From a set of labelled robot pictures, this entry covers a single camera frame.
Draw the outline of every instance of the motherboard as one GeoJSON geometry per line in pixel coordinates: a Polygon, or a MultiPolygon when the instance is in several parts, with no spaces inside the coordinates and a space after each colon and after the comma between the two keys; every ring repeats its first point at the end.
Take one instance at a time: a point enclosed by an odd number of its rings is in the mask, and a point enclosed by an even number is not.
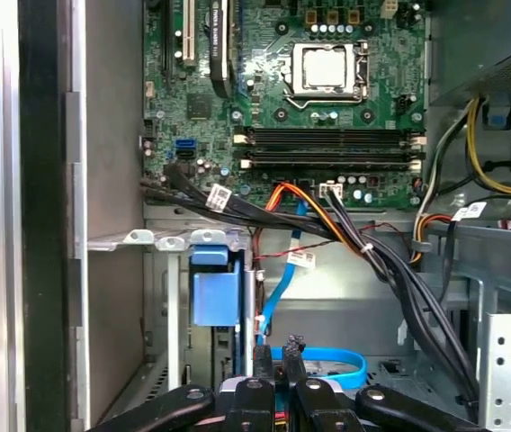
{"type": "Polygon", "coordinates": [[[283,181],[347,208],[417,206],[425,7],[397,0],[148,0],[143,165],[265,205],[283,181]]]}

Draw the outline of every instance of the green circuit board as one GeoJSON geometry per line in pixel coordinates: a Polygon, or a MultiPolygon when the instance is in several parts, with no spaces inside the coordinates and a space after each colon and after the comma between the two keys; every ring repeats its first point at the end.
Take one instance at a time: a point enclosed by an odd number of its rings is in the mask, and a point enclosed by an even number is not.
{"type": "MultiPolygon", "coordinates": [[[[221,99],[215,95],[210,78],[210,38],[206,28],[211,3],[195,0],[196,60],[190,66],[177,58],[181,46],[175,37],[183,26],[185,0],[171,1],[173,21],[165,17],[165,10],[147,9],[144,18],[143,136],[148,151],[144,153],[143,164],[147,176],[161,179],[164,166],[177,161],[202,190],[209,192],[214,183],[219,183],[258,205],[265,205],[278,182],[303,182],[316,191],[317,185],[337,182],[338,178],[340,182],[345,179],[343,201],[348,208],[407,209],[417,203],[413,188],[414,179],[420,175],[417,170],[366,173],[352,166],[317,169],[313,164],[269,171],[242,169],[233,136],[238,127],[290,128],[304,133],[307,129],[321,128],[423,133],[424,20],[400,25],[396,18],[382,19],[381,0],[300,0],[297,3],[237,0],[233,47],[237,58],[235,95],[221,99]],[[315,28],[310,26],[309,11],[316,15],[315,28]],[[330,15],[334,11],[338,11],[338,25],[343,25],[346,31],[318,32],[322,23],[330,17],[334,19],[330,15]],[[350,14],[357,20],[353,25],[347,21],[351,19],[350,14]],[[365,101],[310,103],[301,110],[286,100],[282,68],[289,65],[294,44],[357,41],[366,41],[369,50],[369,96],[365,101]],[[412,100],[405,112],[398,112],[398,99],[404,95],[412,100]],[[281,120],[278,110],[284,112],[281,120]],[[192,158],[178,157],[175,142],[180,139],[194,140],[192,158]],[[369,202],[358,199],[366,194],[371,196],[369,202]]],[[[406,8],[413,3],[400,2],[400,5],[406,8]]],[[[321,143],[315,150],[324,151],[321,143]]]]}

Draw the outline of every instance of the blue sata port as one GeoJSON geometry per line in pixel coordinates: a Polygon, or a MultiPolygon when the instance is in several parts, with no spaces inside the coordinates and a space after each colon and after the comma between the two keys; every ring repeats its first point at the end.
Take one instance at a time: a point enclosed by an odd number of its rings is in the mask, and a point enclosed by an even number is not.
{"type": "Polygon", "coordinates": [[[175,140],[176,150],[195,150],[197,142],[191,138],[178,138],[175,140]]]}

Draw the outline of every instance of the cpu socket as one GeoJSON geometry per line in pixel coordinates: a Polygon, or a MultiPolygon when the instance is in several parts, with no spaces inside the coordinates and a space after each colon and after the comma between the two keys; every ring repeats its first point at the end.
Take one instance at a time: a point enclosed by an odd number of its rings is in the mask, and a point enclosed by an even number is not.
{"type": "Polygon", "coordinates": [[[289,98],[345,99],[359,103],[367,98],[367,42],[296,43],[291,53],[291,73],[284,75],[289,98]]]}

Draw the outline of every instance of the screw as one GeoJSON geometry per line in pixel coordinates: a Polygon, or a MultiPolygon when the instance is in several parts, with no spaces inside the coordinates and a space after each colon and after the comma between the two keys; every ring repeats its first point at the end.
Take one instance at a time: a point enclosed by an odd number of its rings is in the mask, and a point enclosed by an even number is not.
{"type": "Polygon", "coordinates": [[[191,389],[187,393],[187,399],[200,399],[203,397],[203,393],[197,389],[191,389]]]}
{"type": "Polygon", "coordinates": [[[373,389],[367,391],[367,397],[373,399],[374,401],[383,401],[383,398],[385,398],[381,391],[373,389]]]}
{"type": "Polygon", "coordinates": [[[321,387],[321,383],[318,380],[307,380],[306,385],[311,388],[311,390],[317,390],[321,387]]]}
{"type": "Polygon", "coordinates": [[[247,387],[250,389],[261,389],[262,384],[258,380],[249,380],[247,382],[247,387]]]}

